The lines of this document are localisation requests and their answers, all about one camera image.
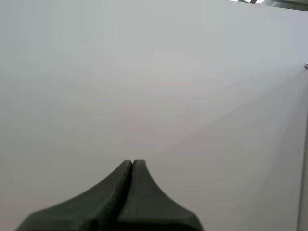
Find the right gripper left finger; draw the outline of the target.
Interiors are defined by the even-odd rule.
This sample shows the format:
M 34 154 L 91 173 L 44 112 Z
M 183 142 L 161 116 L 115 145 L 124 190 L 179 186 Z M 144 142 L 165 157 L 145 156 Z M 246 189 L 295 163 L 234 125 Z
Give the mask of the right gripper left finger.
M 99 231 L 115 223 L 126 200 L 132 162 L 123 161 L 110 175 L 82 194 L 30 214 L 19 231 Z

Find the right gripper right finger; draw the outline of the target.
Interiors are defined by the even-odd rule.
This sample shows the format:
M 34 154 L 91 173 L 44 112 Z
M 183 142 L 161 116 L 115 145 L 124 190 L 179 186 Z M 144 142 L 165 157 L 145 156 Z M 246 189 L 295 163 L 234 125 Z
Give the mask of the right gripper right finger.
M 146 162 L 133 162 L 126 201 L 117 218 L 119 231 L 201 231 L 197 215 L 168 197 L 152 178 Z

